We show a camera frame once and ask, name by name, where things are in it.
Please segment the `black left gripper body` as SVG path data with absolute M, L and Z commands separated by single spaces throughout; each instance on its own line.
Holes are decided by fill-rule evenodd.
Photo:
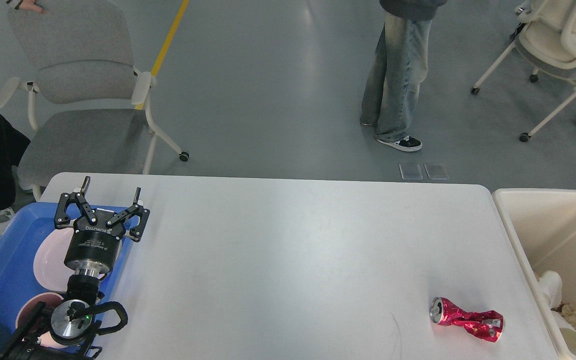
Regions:
M 121 253 L 121 238 L 126 233 L 123 223 L 108 228 L 107 222 L 117 213 L 112 210 L 96 210 L 96 224 L 82 215 L 74 221 L 74 233 L 64 258 L 64 265 L 73 271 L 86 266 L 94 268 L 99 274 L 113 271 L 115 262 Z

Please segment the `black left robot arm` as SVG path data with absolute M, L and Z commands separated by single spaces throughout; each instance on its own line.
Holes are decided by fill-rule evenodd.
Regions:
M 78 191 L 62 193 L 54 228 L 72 230 L 64 266 L 71 269 L 64 300 L 39 301 L 0 349 L 0 360 L 95 360 L 102 347 L 96 337 L 122 330 L 128 313 L 118 301 L 105 301 L 102 276 L 115 270 L 124 239 L 139 242 L 151 214 L 137 187 L 131 206 L 120 212 L 93 208 L 86 199 L 90 177 Z

